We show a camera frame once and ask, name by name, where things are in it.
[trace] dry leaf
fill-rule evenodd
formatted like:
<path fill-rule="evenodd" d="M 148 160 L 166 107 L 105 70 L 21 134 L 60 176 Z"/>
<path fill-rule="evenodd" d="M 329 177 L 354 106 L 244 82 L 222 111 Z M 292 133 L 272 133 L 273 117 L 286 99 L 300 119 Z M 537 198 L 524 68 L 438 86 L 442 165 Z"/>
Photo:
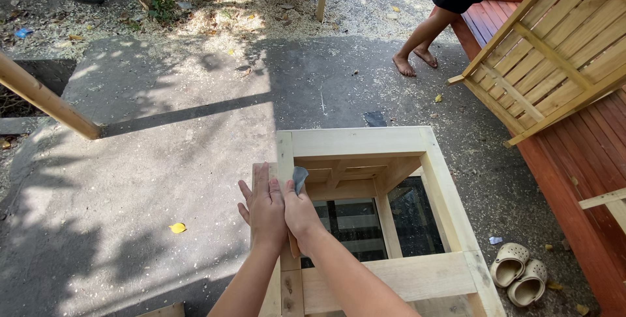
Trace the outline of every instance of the dry leaf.
<path fill-rule="evenodd" d="M 180 234 L 187 230 L 185 225 L 182 223 L 176 223 L 175 225 L 168 225 L 168 227 L 170 227 L 172 233 L 174 234 Z"/>
<path fill-rule="evenodd" d="M 563 290 L 563 286 L 555 281 L 548 280 L 546 281 L 546 288 L 552 290 Z"/>
<path fill-rule="evenodd" d="M 576 310 L 578 310 L 578 313 L 580 313 L 581 316 L 585 316 L 589 313 L 589 307 L 581 304 L 576 304 Z"/>

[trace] red wooden bench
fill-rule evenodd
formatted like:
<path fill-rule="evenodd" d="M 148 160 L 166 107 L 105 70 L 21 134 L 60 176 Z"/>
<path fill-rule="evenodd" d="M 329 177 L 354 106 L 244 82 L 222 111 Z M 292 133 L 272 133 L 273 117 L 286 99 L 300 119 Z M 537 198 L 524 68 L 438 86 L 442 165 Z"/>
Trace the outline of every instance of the red wooden bench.
<path fill-rule="evenodd" d="M 470 60 L 521 1 L 485 0 L 452 23 Z M 625 90 L 538 132 L 518 148 L 563 229 L 602 316 L 626 316 L 626 234 L 606 205 L 583 210 L 578 204 L 626 187 Z"/>

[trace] leg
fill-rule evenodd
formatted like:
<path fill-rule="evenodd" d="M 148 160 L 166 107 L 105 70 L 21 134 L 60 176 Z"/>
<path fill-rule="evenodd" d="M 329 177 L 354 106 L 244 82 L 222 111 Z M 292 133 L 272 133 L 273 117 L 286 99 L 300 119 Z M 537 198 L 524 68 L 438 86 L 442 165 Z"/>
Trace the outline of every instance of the leg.
<path fill-rule="evenodd" d="M 393 55 L 393 61 L 398 71 L 408 77 L 414 77 L 415 72 L 409 64 L 409 54 L 413 49 L 421 43 L 428 45 L 446 28 L 458 14 L 449 10 L 438 8 L 430 18 L 419 24 L 418 28 L 413 31 L 409 39 L 404 43 L 402 48 Z"/>

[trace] trash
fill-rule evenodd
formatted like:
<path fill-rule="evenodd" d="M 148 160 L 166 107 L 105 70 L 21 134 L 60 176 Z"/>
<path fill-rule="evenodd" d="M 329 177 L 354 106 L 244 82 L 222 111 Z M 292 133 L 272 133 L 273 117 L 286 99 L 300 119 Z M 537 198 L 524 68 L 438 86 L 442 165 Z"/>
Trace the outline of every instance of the trash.
<path fill-rule="evenodd" d="M 581 316 L 587 315 L 589 313 L 589 307 L 581 304 L 576 304 L 576 310 L 580 313 Z"/>
<path fill-rule="evenodd" d="M 176 4 L 181 8 L 181 9 L 192 9 L 192 3 L 189 2 L 176 2 Z"/>
<path fill-rule="evenodd" d="M 546 288 L 552 290 L 563 290 L 563 286 L 555 281 L 548 280 L 546 281 Z"/>
<path fill-rule="evenodd" d="M 489 238 L 489 243 L 492 245 L 495 245 L 499 242 L 502 242 L 502 238 L 496 238 L 495 236 Z"/>
<path fill-rule="evenodd" d="M 185 227 L 185 225 L 184 225 L 184 224 L 182 224 L 182 223 L 176 223 L 176 224 L 174 224 L 174 225 L 168 225 L 168 227 L 170 227 L 171 231 L 172 231 L 174 234 L 180 234 L 180 233 L 183 233 L 184 231 L 186 231 L 186 230 L 187 230 L 187 228 Z"/>
<path fill-rule="evenodd" d="M 387 122 L 382 116 L 382 113 L 378 111 L 363 113 L 363 117 L 365 117 L 365 121 L 370 127 L 386 127 L 387 126 Z"/>
<path fill-rule="evenodd" d="M 27 28 L 21 28 L 15 32 L 15 35 L 19 38 L 26 38 L 29 33 L 33 33 L 33 31 Z"/>

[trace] concrete slab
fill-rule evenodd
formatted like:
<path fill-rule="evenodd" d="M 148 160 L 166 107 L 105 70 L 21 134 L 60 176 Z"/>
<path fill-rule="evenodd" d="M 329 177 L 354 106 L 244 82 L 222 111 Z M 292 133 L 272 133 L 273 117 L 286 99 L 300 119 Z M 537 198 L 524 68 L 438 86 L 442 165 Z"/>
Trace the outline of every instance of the concrete slab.
<path fill-rule="evenodd" d="M 147 42 L 93 42 L 63 97 L 107 123 L 106 137 L 87 141 L 50 123 L 18 150 L 0 203 L 9 212 L 0 222 L 0 308 L 136 316 L 184 301 L 187 316 L 206 315 L 249 247 L 236 182 L 250 178 L 252 162 L 276 158 L 274 130 L 365 127 L 363 113 L 381 111 L 390 127 L 433 126 L 488 263 L 498 248 L 489 236 L 503 236 L 566 286 L 528 309 L 500 291 L 509 315 L 571 316 L 575 303 L 597 311 L 519 152 L 501 146 L 504 126 L 463 86 L 445 87 L 467 64 L 462 49 L 435 46 L 440 67 L 415 59 L 419 78 L 409 79 L 391 61 L 400 44 L 262 40 L 238 61 L 155 59 Z M 167 226 L 177 222 L 188 231 L 173 234 Z"/>

